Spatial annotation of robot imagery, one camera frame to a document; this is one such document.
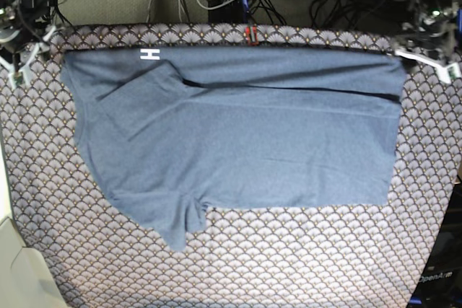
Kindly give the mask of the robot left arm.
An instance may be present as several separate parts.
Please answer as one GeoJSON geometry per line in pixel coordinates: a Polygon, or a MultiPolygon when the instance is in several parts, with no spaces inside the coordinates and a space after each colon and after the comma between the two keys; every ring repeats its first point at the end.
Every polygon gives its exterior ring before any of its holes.
{"type": "Polygon", "coordinates": [[[443,84],[461,78],[453,54],[458,47],[461,9],[457,0],[409,0],[411,19],[393,39],[396,56],[431,66],[443,84]]]}

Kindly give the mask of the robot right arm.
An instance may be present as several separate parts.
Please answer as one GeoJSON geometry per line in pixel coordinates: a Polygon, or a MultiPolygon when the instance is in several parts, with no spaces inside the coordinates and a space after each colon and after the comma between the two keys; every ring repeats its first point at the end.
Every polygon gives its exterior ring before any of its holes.
{"type": "Polygon", "coordinates": [[[50,49],[58,0],[1,0],[1,67],[12,89],[30,85],[31,64],[50,49]]]}

